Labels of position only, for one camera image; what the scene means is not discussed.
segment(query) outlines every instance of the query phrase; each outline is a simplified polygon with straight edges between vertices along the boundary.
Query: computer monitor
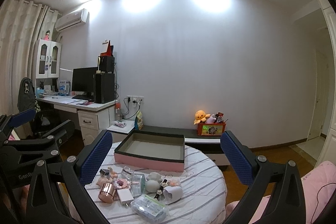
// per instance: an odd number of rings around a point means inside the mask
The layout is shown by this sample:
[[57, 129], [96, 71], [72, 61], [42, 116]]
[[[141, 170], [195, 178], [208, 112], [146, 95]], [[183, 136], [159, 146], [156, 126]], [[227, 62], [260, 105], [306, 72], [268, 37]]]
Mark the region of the computer monitor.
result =
[[93, 75], [97, 67], [74, 69], [72, 73], [72, 91], [83, 91], [88, 96], [93, 92]]

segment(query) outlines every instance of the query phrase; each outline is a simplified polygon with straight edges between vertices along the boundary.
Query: open cardboard box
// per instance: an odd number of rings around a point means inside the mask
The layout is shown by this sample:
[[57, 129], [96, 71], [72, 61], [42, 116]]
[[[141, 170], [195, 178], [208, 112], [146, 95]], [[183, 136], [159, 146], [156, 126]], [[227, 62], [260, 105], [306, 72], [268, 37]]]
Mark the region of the open cardboard box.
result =
[[118, 163], [162, 171], [184, 171], [184, 136], [134, 130], [114, 150]]

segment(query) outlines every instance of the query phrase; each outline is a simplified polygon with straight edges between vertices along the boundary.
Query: curtain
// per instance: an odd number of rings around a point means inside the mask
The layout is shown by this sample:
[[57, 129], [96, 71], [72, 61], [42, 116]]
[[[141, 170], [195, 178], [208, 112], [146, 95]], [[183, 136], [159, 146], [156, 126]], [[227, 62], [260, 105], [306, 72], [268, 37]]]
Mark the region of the curtain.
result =
[[19, 86], [32, 77], [35, 42], [47, 30], [51, 37], [57, 17], [58, 11], [33, 1], [5, 0], [0, 7], [0, 115], [18, 113]]

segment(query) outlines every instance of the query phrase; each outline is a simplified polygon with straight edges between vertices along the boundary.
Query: white tablecloth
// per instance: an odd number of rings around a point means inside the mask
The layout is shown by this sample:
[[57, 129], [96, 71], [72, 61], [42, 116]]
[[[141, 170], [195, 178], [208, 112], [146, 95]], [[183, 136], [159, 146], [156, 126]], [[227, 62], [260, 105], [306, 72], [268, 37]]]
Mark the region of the white tablecloth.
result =
[[[114, 149], [119, 143], [114, 143], [107, 154], [102, 168], [111, 166], [114, 171], [120, 174], [124, 164], [114, 161]], [[185, 146], [184, 172], [167, 172], [158, 170], [148, 170], [135, 166], [130, 166], [135, 173], [145, 174], [158, 172], [162, 179], [176, 179], [181, 182], [183, 197], [169, 206], [169, 214], [162, 224], [220, 224], [225, 219], [225, 200], [227, 188], [223, 173], [201, 151], [189, 146]], [[129, 207], [122, 206], [119, 201], [112, 204], [103, 203], [98, 198], [100, 187], [96, 185], [99, 178], [97, 173], [93, 182], [85, 188], [97, 207], [110, 223], [148, 223], [144, 218], [137, 215]]]

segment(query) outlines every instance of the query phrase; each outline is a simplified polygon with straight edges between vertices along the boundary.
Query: pink bedding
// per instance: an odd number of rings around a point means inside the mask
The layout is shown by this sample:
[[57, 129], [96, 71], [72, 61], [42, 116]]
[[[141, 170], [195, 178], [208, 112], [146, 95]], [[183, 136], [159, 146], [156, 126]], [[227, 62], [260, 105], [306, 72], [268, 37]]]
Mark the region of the pink bedding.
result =
[[[317, 206], [317, 193], [322, 186], [328, 183], [336, 183], [336, 166], [330, 161], [324, 161], [318, 167], [313, 169], [307, 175], [301, 178], [304, 198], [306, 203], [306, 224], [310, 224], [320, 215], [325, 205], [328, 203], [331, 195], [335, 191], [336, 185], [331, 184], [325, 186], [319, 193], [319, 205], [313, 216], [315, 208]], [[249, 223], [254, 223], [260, 219], [263, 214], [265, 207], [269, 201], [270, 196], [265, 196], [262, 198], [258, 209], [254, 213], [251, 221]], [[232, 213], [233, 209], [236, 207], [239, 201], [231, 202], [226, 206], [226, 217]]]

